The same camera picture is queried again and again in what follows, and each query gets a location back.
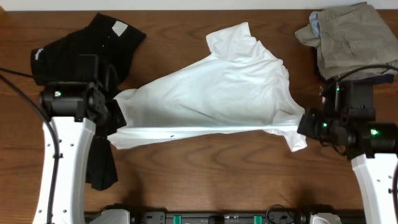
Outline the white t-shirt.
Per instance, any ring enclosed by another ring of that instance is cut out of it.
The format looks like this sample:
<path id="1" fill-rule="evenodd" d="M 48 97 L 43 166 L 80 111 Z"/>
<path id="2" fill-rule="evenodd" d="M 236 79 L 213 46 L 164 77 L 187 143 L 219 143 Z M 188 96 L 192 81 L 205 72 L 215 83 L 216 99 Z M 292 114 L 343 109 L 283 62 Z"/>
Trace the white t-shirt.
<path id="1" fill-rule="evenodd" d="M 262 130 L 291 151 L 307 146 L 297 128 L 304 113 L 289 91 L 283 61 L 251 35 L 249 24 L 210 33 L 209 56 L 116 96 L 126 125 L 109 136 L 118 149 Z"/>

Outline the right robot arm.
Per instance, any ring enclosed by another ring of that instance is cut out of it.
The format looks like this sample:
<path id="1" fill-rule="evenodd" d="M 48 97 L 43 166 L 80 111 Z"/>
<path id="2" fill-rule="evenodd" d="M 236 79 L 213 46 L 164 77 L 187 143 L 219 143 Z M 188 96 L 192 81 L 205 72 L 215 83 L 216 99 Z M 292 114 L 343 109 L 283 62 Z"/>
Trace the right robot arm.
<path id="1" fill-rule="evenodd" d="M 310 108 L 297 132 L 338 150 L 351 162 L 367 223 L 397 223 L 397 124 Z"/>

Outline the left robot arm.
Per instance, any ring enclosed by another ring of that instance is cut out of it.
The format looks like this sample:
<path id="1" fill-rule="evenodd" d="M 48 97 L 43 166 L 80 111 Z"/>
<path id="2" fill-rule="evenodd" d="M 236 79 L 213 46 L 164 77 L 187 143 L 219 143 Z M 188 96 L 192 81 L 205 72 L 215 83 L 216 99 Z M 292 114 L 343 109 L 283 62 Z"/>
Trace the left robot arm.
<path id="1" fill-rule="evenodd" d="M 84 223 L 86 167 L 91 142 L 113 115 L 108 83 L 49 82 L 40 94 L 44 166 L 34 223 Z"/>

